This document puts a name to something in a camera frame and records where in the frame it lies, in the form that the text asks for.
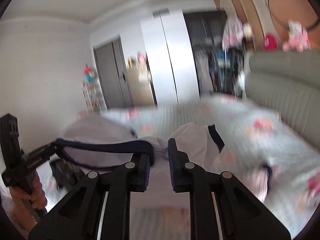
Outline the person left hand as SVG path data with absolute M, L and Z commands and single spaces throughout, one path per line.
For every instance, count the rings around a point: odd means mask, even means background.
M 42 184 L 38 173 L 33 172 L 32 176 L 32 192 L 26 193 L 20 187 L 9 187 L 9 191 L 14 202 L 14 208 L 18 211 L 27 211 L 27 207 L 24 204 L 24 200 L 30 200 L 34 209 L 42 210 L 47 205 L 47 198 L 45 192 L 42 189 Z

